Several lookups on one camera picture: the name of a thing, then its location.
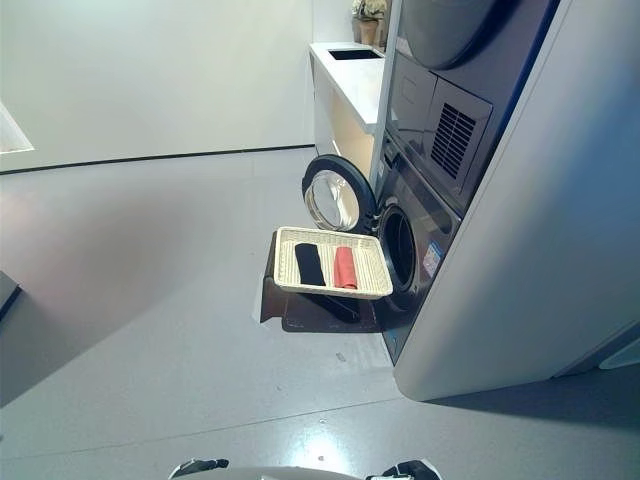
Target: air vent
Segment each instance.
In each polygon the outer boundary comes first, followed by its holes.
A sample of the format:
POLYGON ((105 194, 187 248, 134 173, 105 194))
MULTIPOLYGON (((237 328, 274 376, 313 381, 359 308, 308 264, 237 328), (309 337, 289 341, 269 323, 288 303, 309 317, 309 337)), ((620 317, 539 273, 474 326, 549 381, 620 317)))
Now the air vent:
POLYGON ((476 121, 448 103, 442 107, 440 123, 431 149, 431 159, 454 180, 469 145, 476 121))

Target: dryer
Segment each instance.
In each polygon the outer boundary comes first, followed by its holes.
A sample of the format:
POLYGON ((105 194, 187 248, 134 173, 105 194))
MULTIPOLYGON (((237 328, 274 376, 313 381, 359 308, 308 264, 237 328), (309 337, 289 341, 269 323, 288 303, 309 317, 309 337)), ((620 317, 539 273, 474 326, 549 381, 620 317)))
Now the dryer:
POLYGON ((464 215, 558 0, 403 0, 385 128, 464 215))
POLYGON ((336 155, 309 164, 302 195, 318 227, 380 240, 393 293, 373 310, 395 364, 461 220, 390 138, 384 162, 378 198, 358 168, 336 155))

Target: white tray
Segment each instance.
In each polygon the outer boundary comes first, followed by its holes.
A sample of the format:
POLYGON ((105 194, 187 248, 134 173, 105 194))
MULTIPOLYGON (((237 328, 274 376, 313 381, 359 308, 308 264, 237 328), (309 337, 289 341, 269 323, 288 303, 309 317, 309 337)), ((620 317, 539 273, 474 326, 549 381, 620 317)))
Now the white tray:
POLYGON ((373 300, 393 292, 389 270, 377 238, 368 235, 330 232, 312 228, 280 227, 276 234, 276 255, 273 279, 287 292, 318 293, 336 297, 373 300), (318 246, 322 274, 326 287, 300 283, 300 270, 295 255, 298 243, 318 246), (349 247, 353 252, 358 288, 333 286, 333 261, 338 247, 349 247))

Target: washing machine door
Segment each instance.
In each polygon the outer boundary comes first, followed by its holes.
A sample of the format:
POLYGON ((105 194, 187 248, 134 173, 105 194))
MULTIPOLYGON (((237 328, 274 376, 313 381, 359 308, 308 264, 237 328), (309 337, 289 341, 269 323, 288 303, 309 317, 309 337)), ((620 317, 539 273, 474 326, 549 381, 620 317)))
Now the washing machine door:
POLYGON ((364 175, 346 158, 316 157, 302 179, 302 197, 319 228, 372 234, 375 196, 364 175))
POLYGON ((404 0, 402 34, 414 58, 427 68, 458 64, 499 28, 504 0, 404 0))

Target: folded cloth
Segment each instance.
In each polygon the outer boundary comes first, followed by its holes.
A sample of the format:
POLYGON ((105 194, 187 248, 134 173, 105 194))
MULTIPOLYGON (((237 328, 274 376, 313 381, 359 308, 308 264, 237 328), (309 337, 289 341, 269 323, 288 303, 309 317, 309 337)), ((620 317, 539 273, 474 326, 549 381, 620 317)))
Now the folded cloth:
POLYGON ((358 288, 353 252, 349 247, 338 247, 333 261, 333 285, 338 288, 358 288))

